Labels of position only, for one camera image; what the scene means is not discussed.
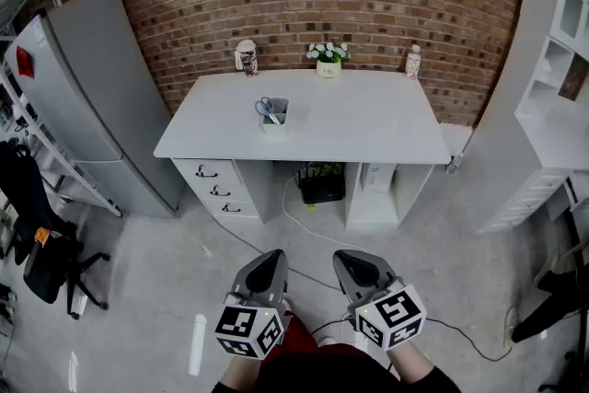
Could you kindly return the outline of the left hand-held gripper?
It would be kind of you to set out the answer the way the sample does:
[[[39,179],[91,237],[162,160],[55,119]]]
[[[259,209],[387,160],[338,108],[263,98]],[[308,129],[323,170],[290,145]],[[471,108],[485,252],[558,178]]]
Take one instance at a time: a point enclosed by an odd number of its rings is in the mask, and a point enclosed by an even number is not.
[[[238,271],[214,328],[227,353],[265,359],[282,344],[291,321],[284,301],[287,278],[288,259],[282,249],[263,253]]]

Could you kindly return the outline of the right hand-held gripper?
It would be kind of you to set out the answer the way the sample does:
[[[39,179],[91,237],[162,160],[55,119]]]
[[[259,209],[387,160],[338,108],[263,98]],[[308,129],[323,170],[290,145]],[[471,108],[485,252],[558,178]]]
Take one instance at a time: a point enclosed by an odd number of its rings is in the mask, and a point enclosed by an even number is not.
[[[422,300],[412,284],[396,278],[384,259],[340,249],[333,254],[332,263],[341,290],[350,300],[348,312],[356,332],[383,351],[422,332],[427,317]]]

